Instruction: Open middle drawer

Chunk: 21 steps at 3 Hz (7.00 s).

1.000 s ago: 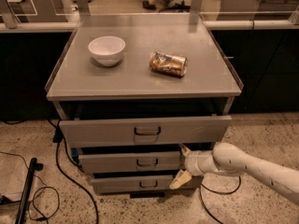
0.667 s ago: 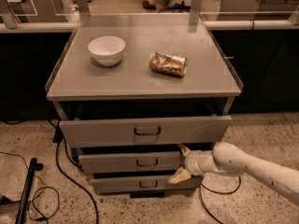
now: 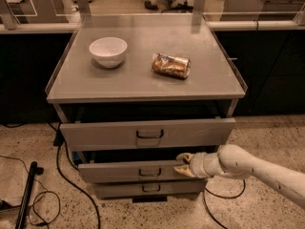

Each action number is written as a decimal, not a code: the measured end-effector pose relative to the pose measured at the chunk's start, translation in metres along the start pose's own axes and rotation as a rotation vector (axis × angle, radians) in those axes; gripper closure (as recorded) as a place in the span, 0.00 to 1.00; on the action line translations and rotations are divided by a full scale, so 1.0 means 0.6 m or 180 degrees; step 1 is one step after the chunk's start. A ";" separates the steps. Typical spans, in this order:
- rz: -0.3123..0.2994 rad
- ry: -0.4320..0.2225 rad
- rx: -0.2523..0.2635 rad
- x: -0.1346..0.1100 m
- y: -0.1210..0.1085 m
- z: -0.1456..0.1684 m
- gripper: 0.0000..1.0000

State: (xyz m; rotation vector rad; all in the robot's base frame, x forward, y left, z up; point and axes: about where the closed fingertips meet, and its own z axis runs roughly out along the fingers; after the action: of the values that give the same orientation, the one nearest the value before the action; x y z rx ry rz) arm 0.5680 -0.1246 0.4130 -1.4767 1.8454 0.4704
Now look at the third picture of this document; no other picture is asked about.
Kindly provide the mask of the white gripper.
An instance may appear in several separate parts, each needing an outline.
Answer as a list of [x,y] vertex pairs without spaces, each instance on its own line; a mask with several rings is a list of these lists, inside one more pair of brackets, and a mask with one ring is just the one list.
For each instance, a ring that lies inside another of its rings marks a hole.
[[182,153],[179,154],[176,159],[182,160],[184,165],[174,166],[173,168],[177,173],[186,176],[186,177],[198,177],[198,178],[206,178],[211,175],[205,169],[205,158],[207,153]]

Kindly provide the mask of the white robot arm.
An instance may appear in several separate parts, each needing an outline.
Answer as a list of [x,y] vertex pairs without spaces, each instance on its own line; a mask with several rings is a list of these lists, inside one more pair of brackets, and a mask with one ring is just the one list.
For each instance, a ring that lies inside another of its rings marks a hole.
[[183,153],[176,157],[183,164],[175,166],[186,177],[256,177],[283,197],[305,208],[305,175],[251,155],[243,148],[227,144],[216,153]]

